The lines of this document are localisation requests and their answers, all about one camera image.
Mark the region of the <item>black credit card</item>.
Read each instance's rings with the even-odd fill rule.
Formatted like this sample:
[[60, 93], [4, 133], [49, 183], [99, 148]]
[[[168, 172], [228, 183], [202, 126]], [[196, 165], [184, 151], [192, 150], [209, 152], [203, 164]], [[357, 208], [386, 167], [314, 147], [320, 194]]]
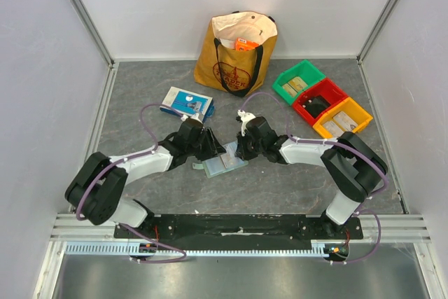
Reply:
[[303, 107], [312, 118], [318, 118], [321, 113], [330, 107], [330, 103], [324, 97], [318, 95], [309, 99]]

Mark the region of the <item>green plastic bin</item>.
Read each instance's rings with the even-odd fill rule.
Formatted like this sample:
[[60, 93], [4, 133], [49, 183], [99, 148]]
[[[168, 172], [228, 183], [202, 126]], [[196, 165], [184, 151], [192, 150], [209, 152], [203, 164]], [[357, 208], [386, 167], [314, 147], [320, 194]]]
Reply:
[[304, 60], [281, 73], [272, 89], [291, 106], [300, 94], [325, 77], [310, 61]]

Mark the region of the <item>red plastic bin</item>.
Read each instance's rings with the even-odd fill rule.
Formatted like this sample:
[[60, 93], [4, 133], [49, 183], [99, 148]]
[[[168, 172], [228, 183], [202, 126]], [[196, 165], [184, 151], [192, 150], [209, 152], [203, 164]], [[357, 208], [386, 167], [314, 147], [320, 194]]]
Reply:
[[292, 108], [308, 125], [313, 126], [324, 113], [347, 97], [348, 94], [332, 80], [324, 78], [299, 94]]

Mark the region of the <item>silver credit card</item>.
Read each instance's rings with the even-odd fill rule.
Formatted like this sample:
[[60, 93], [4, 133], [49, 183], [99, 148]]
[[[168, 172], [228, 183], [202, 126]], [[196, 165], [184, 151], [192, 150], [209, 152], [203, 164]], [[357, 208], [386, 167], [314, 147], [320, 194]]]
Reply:
[[244, 161], [238, 157], [235, 157], [234, 153], [224, 153], [220, 156], [220, 158], [226, 169], [236, 169], [244, 164]]

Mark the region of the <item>orange box in bag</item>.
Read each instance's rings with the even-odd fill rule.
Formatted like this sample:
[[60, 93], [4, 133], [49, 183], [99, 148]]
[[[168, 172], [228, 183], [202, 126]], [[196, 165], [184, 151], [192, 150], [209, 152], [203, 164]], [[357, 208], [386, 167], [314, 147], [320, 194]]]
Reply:
[[238, 51], [253, 50], [258, 46], [258, 43], [243, 38], [237, 38], [234, 43], [234, 49]]

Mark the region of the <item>gold card in green bin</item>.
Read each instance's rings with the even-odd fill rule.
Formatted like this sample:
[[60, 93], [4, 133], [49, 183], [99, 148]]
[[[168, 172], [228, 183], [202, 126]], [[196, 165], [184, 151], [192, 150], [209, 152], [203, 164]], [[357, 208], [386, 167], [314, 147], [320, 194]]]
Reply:
[[300, 91], [304, 90], [307, 87], [307, 83], [302, 78], [300, 78], [299, 76], [296, 76], [296, 77], [290, 79], [288, 84], [291, 87], [295, 88], [295, 90], [297, 92], [300, 92]]

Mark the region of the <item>green card holder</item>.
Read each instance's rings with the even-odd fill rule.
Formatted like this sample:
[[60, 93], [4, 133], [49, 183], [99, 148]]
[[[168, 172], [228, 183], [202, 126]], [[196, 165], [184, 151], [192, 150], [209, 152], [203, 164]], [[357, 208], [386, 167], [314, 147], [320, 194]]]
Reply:
[[192, 168], [195, 170], [204, 171], [206, 176], [210, 179], [249, 164], [248, 161], [242, 160], [235, 155], [237, 150], [237, 141], [227, 143], [224, 145], [224, 148], [224, 154], [220, 154], [216, 158], [208, 159], [199, 163], [194, 162], [192, 164]]

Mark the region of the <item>blue white product box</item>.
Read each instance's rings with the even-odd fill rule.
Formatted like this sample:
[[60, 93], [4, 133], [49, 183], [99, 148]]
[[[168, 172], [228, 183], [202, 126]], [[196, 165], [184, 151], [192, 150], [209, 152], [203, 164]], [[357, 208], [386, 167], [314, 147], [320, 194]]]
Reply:
[[174, 110], [187, 116], [199, 114], [199, 119], [205, 121], [214, 114], [215, 106], [212, 97], [201, 95], [177, 87], [170, 87], [162, 101], [160, 110], [175, 115]]

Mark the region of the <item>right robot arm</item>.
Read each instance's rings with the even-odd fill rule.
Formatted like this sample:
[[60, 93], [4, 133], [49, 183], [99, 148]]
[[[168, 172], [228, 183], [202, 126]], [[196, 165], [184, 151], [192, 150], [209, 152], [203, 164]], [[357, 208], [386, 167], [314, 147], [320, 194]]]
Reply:
[[353, 132], [330, 139], [278, 135], [263, 117], [238, 111], [241, 131], [235, 155], [249, 161], [259, 155], [281, 165], [307, 164], [327, 169], [339, 191], [321, 215], [322, 233], [331, 239], [346, 230], [346, 222], [379, 183], [387, 187], [386, 163]]

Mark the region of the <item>silver card in yellow bin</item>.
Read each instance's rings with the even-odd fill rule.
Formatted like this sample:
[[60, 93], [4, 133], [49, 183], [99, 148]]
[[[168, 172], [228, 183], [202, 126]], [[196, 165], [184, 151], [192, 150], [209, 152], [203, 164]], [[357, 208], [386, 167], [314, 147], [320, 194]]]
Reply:
[[344, 131], [353, 132], [357, 127], [358, 123], [353, 120], [344, 111], [340, 111], [335, 114], [332, 118]]

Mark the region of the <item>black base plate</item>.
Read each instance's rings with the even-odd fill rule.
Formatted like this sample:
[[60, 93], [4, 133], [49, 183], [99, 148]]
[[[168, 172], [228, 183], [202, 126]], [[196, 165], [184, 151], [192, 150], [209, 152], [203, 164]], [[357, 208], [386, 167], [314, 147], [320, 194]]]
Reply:
[[334, 225], [320, 216], [304, 214], [156, 214], [137, 227], [137, 232], [165, 240], [190, 239], [204, 235], [268, 236], [300, 239], [363, 238], [361, 221], [351, 217], [343, 225]]

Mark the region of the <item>yellow plastic bin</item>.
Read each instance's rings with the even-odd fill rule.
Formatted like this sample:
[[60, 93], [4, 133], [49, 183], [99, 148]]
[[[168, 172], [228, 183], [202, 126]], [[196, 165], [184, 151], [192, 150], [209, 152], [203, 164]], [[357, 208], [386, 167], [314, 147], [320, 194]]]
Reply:
[[350, 97], [329, 101], [320, 114], [311, 122], [311, 127], [322, 138], [340, 137], [344, 132], [359, 133], [373, 120], [373, 117]]

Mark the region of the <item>brown tote bag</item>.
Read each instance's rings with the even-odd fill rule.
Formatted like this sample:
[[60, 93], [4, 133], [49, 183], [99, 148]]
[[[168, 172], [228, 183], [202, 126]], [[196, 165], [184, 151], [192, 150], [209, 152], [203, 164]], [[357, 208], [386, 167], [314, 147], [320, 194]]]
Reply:
[[[264, 83], [277, 36], [275, 20], [262, 13], [236, 11], [212, 17], [195, 65], [195, 81], [236, 97], [251, 94]], [[235, 50], [237, 38], [259, 46]]]

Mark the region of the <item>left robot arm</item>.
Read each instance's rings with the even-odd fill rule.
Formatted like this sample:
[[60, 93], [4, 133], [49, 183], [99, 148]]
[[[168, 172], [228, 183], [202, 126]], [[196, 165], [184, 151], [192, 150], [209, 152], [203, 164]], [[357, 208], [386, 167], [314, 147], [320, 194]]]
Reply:
[[70, 183], [65, 199], [75, 207], [80, 221], [93, 225], [124, 223], [137, 237], [145, 238], [154, 229], [152, 213], [136, 200], [124, 197], [125, 186], [173, 170], [189, 157], [204, 161], [224, 153], [211, 128], [187, 118], [178, 131], [146, 150], [112, 157], [93, 153]]

